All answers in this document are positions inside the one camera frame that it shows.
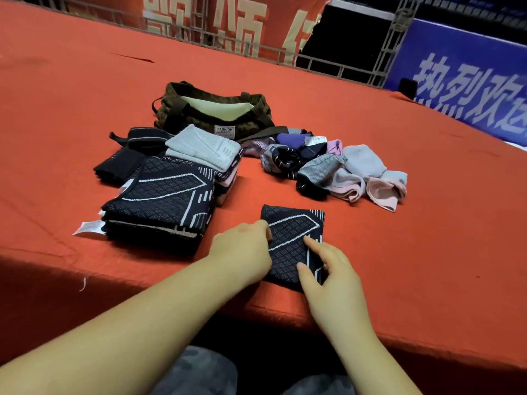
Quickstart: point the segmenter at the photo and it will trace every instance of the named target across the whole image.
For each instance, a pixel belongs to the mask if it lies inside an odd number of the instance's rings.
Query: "hand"
[[[271,231],[265,220],[241,223],[212,239],[208,259],[221,263],[240,284],[240,289],[265,277],[271,269]]]
[[[359,276],[346,255],[333,245],[309,237],[304,237],[304,242],[320,256],[329,272],[324,285],[320,285],[307,265],[297,264],[300,284],[320,329],[331,342],[350,335],[375,335]]]

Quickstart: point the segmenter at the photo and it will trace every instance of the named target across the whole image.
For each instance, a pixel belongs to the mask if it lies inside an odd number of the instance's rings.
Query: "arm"
[[[271,268],[265,221],[214,237],[209,255],[0,368],[1,394],[150,390],[207,320]]]
[[[361,395],[421,395],[395,359],[380,343],[369,320],[357,273],[346,255],[326,243],[305,237],[329,271],[319,285],[306,265],[298,264],[300,283],[311,313],[326,334]]]

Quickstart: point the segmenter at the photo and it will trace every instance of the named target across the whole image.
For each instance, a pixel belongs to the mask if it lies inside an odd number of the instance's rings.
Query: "gray pants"
[[[236,395],[238,371],[225,356],[188,346],[150,395]],[[356,395],[346,376],[306,377],[282,395]]]

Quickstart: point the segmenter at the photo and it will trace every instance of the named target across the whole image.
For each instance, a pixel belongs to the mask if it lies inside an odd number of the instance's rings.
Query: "camouflage bag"
[[[177,134],[190,124],[228,139],[242,139],[274,126],[271,108],[262,94],[242,92],[222,97],[194,87],[186,81],[168,83],[155,127]]]

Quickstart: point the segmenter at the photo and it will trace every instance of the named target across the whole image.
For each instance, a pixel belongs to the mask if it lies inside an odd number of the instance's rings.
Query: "table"
[[[117,194],[92,168],[151,125],[168,81],[265,94],[277,125],[367,144],[408,173],[395,213],[300,196],[241,162],[195,256],[263,204],[320,208],[359,273],[381,339],[463,363],[527,369],[527,154],[398,93],[0,0],[0,361],[69,330],[188,261],[73,237]],[[262,282],[223,313],[311,330],[302,294]]]

